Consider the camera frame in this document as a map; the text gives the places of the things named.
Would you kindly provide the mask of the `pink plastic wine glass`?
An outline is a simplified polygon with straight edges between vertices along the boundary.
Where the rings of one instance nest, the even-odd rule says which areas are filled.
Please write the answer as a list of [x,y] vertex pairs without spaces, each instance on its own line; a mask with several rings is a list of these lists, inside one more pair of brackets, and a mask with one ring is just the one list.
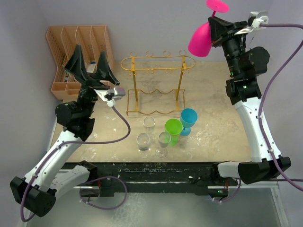
[[[207,0],[206,6],[213,11],[211,17],[214,17],[216,12],[226,13],[229,11],[229,6],[222,0]],[[211,46],[211,28],[209,22],[202,24],[192,35],[188,44],[189,52],[196,57],[208,56]]]

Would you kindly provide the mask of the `blue plastic wine glass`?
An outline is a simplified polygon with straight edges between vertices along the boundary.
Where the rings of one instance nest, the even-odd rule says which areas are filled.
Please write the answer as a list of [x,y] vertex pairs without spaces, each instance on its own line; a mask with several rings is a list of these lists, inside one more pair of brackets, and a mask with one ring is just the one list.
[[188,136],[191,133],[191,127],[195,125],[198,120],[197,112],[192,108],[185,108],[180,115],[180,121],[183,125],[181,136]]

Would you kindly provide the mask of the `green plastic wine glass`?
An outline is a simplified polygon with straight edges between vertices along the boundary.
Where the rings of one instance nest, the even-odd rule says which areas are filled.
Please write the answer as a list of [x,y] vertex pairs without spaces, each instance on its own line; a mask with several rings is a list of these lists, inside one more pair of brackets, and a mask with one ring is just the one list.
[[170,134],[171,141],[170,145],[174,146],[178,142],[178,138],[183,130],[183,125],[180,120],[172,118],[166,121],[165,131]]

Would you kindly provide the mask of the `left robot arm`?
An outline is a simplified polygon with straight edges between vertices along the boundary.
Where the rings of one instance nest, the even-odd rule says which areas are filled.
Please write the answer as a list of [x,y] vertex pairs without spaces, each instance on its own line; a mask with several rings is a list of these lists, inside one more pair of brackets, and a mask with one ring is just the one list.
[[98,168],[87,161],[80,162],[63,177],[55,177],[74,151],[87,143],[95,123],[91,116],[97,100],[101,99],[114,108],[116,100],[125,95],[124,90],[118,87],[120,82],[113,75],[105,52],[100,53],[96,72],[87,72],[78,44],[64,69],[80,83],[80,91],[76,101],[59,104],[55,109],[57,123],[63,126],[63,131],[31,171],[22,178],[14,177],[9,184],[15,201],[20,204],[24,222],[31,219],[24,216],[24,209],[43,217],[56,200],[74,186],[96,183]]

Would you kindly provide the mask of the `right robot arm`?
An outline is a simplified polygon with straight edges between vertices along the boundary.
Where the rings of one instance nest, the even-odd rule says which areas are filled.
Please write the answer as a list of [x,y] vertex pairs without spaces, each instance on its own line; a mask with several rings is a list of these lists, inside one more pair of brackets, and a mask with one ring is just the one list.
[[246,34],[241,32],[246,21],[232,23],[213,16],[208,22],[211,45],[222,47],[229,67],[226,93],[244,126],[251,158],[249,162],[218,163],[210,174],[211,181],[221,185],[230,177],[251,184],[278,177],[291,166],[291,160],[282,156],[273,140],[260,106],[264,94],[257,82],[257,76],[267,72],[270,54],[260,46],[246,50]]

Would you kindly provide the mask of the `clear wine glass rear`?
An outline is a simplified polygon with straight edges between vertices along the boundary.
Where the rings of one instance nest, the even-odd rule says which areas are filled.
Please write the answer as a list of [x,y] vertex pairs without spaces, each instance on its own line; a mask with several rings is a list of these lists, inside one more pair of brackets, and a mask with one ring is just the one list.
[[156,121],[151,116],[147,116],[143,120],[143,126],[145,128],[146,133],[149,135],[152,144],[154,144],[156,141],[156,138],[154,135],[155,125],[156,125]]

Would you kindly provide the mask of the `clear wine glass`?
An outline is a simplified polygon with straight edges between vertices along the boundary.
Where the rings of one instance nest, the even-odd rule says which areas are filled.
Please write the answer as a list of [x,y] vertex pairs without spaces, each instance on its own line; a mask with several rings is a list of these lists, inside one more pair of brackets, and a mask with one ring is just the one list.
[[168,145],[171,141],[171,136],[167,132],[162,132],[158,136],[158,147],[156,148],[155,154],[158,158],[164,159],[168,156]]
[[145,128],[146,133],[149,135],[152,144],[154,144],[156,141],[156,138],[154,135],[155,125],[156,125],[156,121],[151,116],[147,116],[143,120],[143,126]]
[[142,158],[147,158],[151,153],[151,138],[147,133],[140,133],[136,142],[138,145],[138,154]]

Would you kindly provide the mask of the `clear wine glass front left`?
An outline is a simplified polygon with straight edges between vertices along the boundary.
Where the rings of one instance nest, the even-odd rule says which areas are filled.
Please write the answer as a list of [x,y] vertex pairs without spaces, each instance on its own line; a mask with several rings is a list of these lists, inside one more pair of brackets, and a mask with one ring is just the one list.
[[147,158],[151,153],[151,138],[147,133],[140,133],[136,142],[138,145],[138,154],[142,158]]

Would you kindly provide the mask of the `clear wine glass front right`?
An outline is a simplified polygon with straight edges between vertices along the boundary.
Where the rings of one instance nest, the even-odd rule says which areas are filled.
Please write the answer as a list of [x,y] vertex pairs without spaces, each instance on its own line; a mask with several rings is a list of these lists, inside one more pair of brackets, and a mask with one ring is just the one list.
[[162,132],[158,136],[158,147],[156,148],[155,154],[158,158],[164,159],[168,156],[168,145],[171,141],[171,136],[167,132]]

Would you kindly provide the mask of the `peach plastic desk organizer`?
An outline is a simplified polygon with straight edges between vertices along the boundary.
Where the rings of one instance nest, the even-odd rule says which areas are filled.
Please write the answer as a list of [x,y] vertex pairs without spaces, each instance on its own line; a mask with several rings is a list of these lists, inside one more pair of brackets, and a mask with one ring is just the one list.
[[97,63],[104,51],[111,70],[114,69],[115,59],[106,25],[50,26],[46,38],[57,66],[51,92],[58,100],[73,99],[79,93],[80,83],[64,69],[76,45],[82,48],[86,67]]

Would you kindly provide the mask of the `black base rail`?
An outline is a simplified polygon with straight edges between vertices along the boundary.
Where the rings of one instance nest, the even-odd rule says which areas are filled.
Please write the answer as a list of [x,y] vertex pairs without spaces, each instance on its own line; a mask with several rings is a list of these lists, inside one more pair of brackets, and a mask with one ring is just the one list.
[[116,192],[192,193],[226,196],[232,178],[222,178],[214,162],[93,162],[94,174],[83,187],[100,189],[101,197]]

